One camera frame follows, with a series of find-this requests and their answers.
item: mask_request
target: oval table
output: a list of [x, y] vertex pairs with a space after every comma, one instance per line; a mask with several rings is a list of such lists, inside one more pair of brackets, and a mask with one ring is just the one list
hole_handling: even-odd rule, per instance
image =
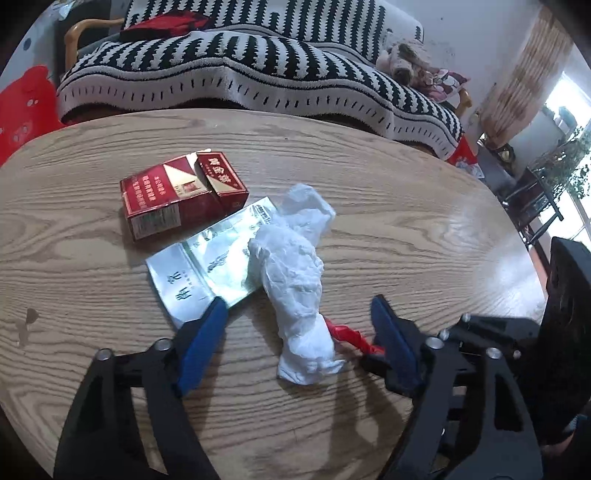
[[[112, 116], [31, 141], [0, 169], [0, 403], [48, 472], [70, 403], [97, 349], [143, 351], [173, 330], [144, 260], [194, 231], [134, 245], [119, 180], [202, 148], [222, 150], [250, 190], [296, 182], [335, 208], [321, 312], [371, 336], [382, 293], [436, 332], [463, 312], [541, 318], [532, 262], [495, 197], [440, 160], [325, 122], [232, 110]], [[222, 480], [375, 478], [407, 399], [349, 367], [321, 385], [277, 380], [281, 350], [264, 292], [230, 314], [201, 386], [184, 401]], [[157, 468], [145, 402], [142, 439]]]

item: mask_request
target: crumpled tissue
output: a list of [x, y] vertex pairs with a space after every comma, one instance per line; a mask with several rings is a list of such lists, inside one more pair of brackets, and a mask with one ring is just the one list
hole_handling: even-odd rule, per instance
[[299, 385], [319, 382], [345, 364], [335, 359], [335, 344], [318, 313], [324, 264], [316, 245], [335, 216], [312, 187], [296, 184], [248, 244], [251, 271], [261, 274], [283, 339], [277, 376]]

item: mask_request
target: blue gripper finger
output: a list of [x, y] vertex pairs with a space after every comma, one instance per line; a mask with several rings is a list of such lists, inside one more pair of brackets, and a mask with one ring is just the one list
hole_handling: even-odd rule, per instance
[[408, 391], [412, 391], [422, 383], [418, 368], [418, 360], [397, 325], [400, 321], [382, 295], [377, 295], [371, 302], [371, 321], [374, 324], [376, 337], [384, 347], [384, 357], [395, 371], [398, 382]]
[[174, 337], [180, 361], [177, 386], [183, 396], [201, 383], [227, 321], [228, 306], [216, 297], [199, 320], [184, 323]]

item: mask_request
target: striped blanket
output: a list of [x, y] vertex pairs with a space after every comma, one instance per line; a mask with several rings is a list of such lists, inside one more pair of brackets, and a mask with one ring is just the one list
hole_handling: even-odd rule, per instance
[[[440, 158], [452, 155], [462, 133], [456, 115], [372, 66], [392, 6], [288, 0], [280, 8], [273, 1], [134, 0], [126, 26], [190, 8], [215, 28], [103, 43], [65, 75], [60, 115], [92, 103], [141, 111], [216, 98], [258, 111], [343, 115], [383, 137], [427, 145]], [[416, 25], [408, 31], [422, 37]]]

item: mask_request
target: screw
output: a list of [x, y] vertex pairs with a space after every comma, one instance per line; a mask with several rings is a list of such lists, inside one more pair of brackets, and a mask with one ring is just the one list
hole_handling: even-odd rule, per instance
[[108, 360], [109, 358], [111, 358], [111, 355], [113, 355], [113, 352], [111, 352], [111, 350], [109, 350], [108, 348], [101, 348], [96, 353], [95, 358], [102, 362], [104, 360]]
[[160, 352], [165, 352], [172, 347], [173, 343], [167, 338], [161, 338], [160, 340], [156, 340], [154, 343], [154, 348]]
[[490, 357], [493, 358], [495, 360], [501, 358], [503, 356], [503, 354], [501, 353], [501, 351], [498, 348], [495, 347], [490, 347], [486, 349], [486, 354]]
[[437, 337], [429, 337], [427, 340], [425, 340], [425, 345], [427, 345], [429, 348], [432, 348], [433, 350], [439, 350], [440, 348], [443, 348], [443, 342]]

